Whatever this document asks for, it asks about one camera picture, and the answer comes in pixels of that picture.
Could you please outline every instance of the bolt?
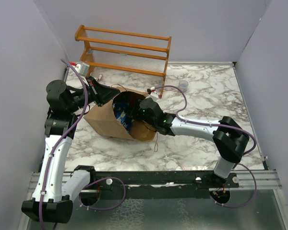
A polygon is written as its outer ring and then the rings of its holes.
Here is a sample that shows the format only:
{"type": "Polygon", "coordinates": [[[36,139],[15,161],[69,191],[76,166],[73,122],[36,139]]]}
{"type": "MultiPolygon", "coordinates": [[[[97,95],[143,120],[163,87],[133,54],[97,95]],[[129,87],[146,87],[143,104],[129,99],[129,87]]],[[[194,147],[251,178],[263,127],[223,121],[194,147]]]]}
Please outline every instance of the bolt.
{"type": "Polygon", "coordinates": [[[107,184],[107,185],[111,185],[112,182],[113,182],[112,179],[107,179],[107,180],[106,180],[106,184],[107,184]]]}
{"type": "Polygon", "coordinates": [[[239,182],[239,178],[238,177],[236,177],[236,176],[234,176],[233,178],[232,178],[232,181],[233,181],[233,183],[238,183],[239,182]]]}

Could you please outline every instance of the wooden rack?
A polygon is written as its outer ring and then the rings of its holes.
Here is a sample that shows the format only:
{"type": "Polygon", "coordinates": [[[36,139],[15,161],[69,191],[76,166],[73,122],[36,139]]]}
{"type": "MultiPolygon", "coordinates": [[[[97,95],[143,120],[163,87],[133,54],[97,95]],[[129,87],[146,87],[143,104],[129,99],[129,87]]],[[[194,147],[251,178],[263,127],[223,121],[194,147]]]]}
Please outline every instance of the wooden rack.
{"type": "MultiPolygon", "coordinates": [[[[90,65],[87,76],[89,76],[91,72],[94,71],[95,67],[103,67],[155,75],[163,78],[162,85],[165,83],[171,37],[136,34],[123,31],[85,27],[84,25],[80,25],[75,34],[75,40],[84,41],[84,51],[80,60],[90,65]],[[93,38],[87,35],[88,31],[163,40],[167,41],[167,47],[147,46],[121,41],[93,38]],[[97,43],[99,44],[99,47],[96,45],[92,46],[91,43],[97,43]],[[125,50],[122,48],[120,50],[113,49],[112,46],[120,46],[125,50]],[[145,50],[146,54],[131,52],[130,49],[145,50]],[[155,52],[160,52],[163,54],[163,56],[155,55],[155,52]]],[[[160,98],[162,97],[162,94],[163,88],[161,89],[161,93],[159,95],[160,98]]]]}

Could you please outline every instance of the open box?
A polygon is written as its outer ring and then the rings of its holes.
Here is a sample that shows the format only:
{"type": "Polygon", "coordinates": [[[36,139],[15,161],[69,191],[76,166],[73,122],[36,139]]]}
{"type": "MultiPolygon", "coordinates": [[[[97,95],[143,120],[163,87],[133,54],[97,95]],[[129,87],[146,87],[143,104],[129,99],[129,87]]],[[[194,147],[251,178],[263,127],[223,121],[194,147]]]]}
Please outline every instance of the open box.
{"type": "MultiPolygon", "coordinates": [[[[140,92],[131,89],[118,88],[120,94],[129,93],[130,95],[130,106],[133,106],[138,99],[144,99],[148,94],[146,92],[140,92]]],[[[127,132],[126,128],[116,119],[112,108],[114,97],[111,101],[106,103],[102,107],[95,105],[89,112],[84,116],[84,119],[90,124],[90,126],[96,131],[96,133],[129,140],[140,140],[140,141],[151,141],[154,139],[156,132],[154,128],[149,124],[145,124],[143,121],[133,121],[130,129],[130,133],[127,132]]]]}

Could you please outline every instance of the wooden frame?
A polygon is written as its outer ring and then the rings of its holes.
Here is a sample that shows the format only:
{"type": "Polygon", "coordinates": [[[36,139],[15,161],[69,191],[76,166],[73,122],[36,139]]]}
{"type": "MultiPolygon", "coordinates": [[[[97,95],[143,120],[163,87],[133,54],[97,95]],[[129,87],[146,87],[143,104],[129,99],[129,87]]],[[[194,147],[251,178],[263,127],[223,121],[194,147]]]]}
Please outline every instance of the wooden frame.
{"type": "MultiPolygon", "coordinates": [[[[168,67],[169,50],[170,50],[170,45],[171,45],[171,37],[161,37],[161,36],[154,36],[154,35],[147,35],[147,34],[146,35],[145,34],[136,34],[136,33],[130,33],[130,32],[116,31],[116,30],[106,30],[106,29],[85,27],[84,25],[80,25],[76,34],[75,34],[75,40],[76,41],[84,41],[84,51],[80,57],[80,60],[90,65],[87,76],[89,76],[91,74],[91,72],[94,71],[95,67],[104,67],[104,68],[110,68],[110,69],[118,69],[118,70],[124,70],[124,71],[131,71],[131,72],[155,75],[158,77],[162,77],[163,78],[162,85],[165,84],[166,72],[167,72],[167,67],[168,67]],[[168,46],[166,48],[162,48],[162,47],[156,47],[156,46],[146,46],[146,45],[140,45],[140,44],[126,43],[126,42],[96,39],[96,38],[88,37],[86,31],[98,31],[98,32],[105,32],[105,33],[112,33],[112,34],[119,34],[119,35],[127,35],[127,36],[145,37],[145,38],[151,38],[151,39],[164,40],[164,41],[168,42],[168,46]],[[150,55],[150,54],[142,54],[142,53],[136,53],[136,52],[130,52],[130,51],[123,51],[123,50],[119,50],[119,49],[116,50],[116,49],[110,49],[110,48],[91,46],[90,45],[91,42],[92,43],[99,43],[99,44],[131,47],[131,48],[136,48],[136,49],[162,52],[162,53],[166,53],[166,57],[157,56],[157,55],[150,55]],[[158,72],[158,71],[151,71],[149,69],[148,70],[135,69],[135,68],[129,68],[129,67],[124,67],[124,66],[118,66],[118,65],[110,65],[110,64],[106,64],[106,63],[98,63],[98,62],[94,61],[94,54],[93,54],[94,50],[102,51],[102,52],[108,52],[108,53],[114,53],[114,54],[124,54],[126,56],[135,56],[135,57],[162,60],[162,61],[165,61],[164,70],[163,70],[163,72],[158,72]]],[[[162,97],[162,94],[163,94],[163,88],[161,89],[161,93],[159,95],[160,98],[162,97]]]]}

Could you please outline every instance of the marble tabletop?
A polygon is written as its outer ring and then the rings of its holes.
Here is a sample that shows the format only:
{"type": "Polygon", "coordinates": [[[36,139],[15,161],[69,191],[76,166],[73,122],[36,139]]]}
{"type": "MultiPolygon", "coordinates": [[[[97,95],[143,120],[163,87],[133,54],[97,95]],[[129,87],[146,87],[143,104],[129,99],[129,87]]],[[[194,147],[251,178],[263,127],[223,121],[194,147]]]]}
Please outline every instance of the marble tabletop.
{"type": "MultiPolygon", "coordinates": [[[[102,74],[100,83],[118,83],[124,87],[146,91],[162,84],[162,78],[113,69],[95,68],[94,74],[102,74]]],[[[182,116],[203,120],[232,117],[243,129],[252,133],[250,120],[242,99],[233,67],[228,65],[169,65],[166,85],[178,85],[179,80],[189,82],[186,97],[188,107],[182,116]]],[[[81,88],[71,71],[67,84],[81,88]]],[[[180,92],[164,89],[163,97],[157,101],[165,112],[174,113],[184,106],[180,92]]],[[[250,140],[247,149],[252,146],[250,140]]],[[[66,171],[78,165],[92,165],[98,171],[165,171],[165,170],[212,170],[219,153],[213,142],[187,136],[158,135],[158,152],[154,152],[153,141],[140,142],[104,137],[82,119],[75,132],[72,146],[65,163],[66,171]]],[[[251,169],[263,169],[256,148],[243,157],[241,163],[251,169]]]]}

